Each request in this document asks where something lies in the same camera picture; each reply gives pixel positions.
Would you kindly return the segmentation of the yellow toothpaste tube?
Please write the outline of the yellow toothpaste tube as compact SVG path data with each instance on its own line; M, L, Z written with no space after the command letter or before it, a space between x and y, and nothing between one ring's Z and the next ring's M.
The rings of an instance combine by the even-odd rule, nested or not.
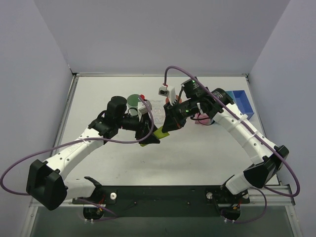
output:
M153 134L161 141L161 139L169 136L170 134L168 132L163 132L162 131L162 126L158 128Z

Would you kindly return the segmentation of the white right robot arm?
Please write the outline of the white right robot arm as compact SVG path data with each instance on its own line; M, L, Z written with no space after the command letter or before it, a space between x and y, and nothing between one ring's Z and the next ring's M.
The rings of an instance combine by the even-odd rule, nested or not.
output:
M275 154L286 158L289 150L278 147L263 136L241 113L233 99L221 88L210 94L202 89L196 80L187 80L182 84L187 100L180 103L171 86L162 85L159 95L169 98L164 105L165 120L162 132L178 130L184 127L186 119L196 114L207 116L225 128L246 151L252 165L225 182L226 189L233 195L250 188L262 188L280 169L281 161Z

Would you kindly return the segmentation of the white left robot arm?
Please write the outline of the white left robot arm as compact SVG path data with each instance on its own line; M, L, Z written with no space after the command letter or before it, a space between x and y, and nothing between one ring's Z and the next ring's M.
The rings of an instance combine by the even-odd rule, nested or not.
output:
M48 210L55 210L63 201L85 198L96 203L105 188L95 179L85 176L74 181L66 181L71 171L94 150L111 141L120 129L135 132L135 142L140 145L159 143L153 131L152 106L148 100L140 100L137 116L126 113L127 100L114 96L84 132L65 149L45 161L35 160L29 169L26 191Z

